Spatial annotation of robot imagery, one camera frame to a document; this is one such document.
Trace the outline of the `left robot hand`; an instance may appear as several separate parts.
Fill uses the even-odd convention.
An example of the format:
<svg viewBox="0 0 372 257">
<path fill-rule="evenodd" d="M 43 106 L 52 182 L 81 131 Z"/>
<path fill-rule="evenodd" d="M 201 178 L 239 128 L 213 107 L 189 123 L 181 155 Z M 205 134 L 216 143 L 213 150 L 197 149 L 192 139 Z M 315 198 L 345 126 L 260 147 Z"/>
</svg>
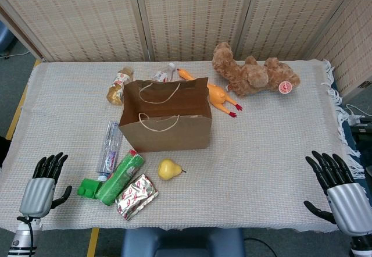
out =
<svg viewBox="0 0 372 257">
<path fill-rule="evenodd" d="M 72 191 L 72 186 L 67 186 L 63 195 L 55 199 L 54 193 L 63 165 L 68 155 L 60 152 L 56 155 L 41 158 L 32 178 L 28 181 L 20 205 L 20 213 L 28 220 L 45 217 L 50 210 L 65 203 Z"/>
</svg>

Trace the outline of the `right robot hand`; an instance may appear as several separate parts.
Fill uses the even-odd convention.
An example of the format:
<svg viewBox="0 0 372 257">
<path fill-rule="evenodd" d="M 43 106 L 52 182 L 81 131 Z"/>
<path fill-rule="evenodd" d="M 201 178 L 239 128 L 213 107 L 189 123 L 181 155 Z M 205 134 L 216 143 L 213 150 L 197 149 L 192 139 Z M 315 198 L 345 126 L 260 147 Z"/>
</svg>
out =
<svg viewBox="0 0 372 257">
<path fill-rule="evenodd" d="M 337 154 L 312 151 L 305 157 L 316 175 L 331 211 L 327 212 L 304 201 L 315 216 L 336 224 L 341 232 L 351 237 L 371 234 L 371 205 L 362 186 L 355 182 L 345 161 Z"/>
</svg>

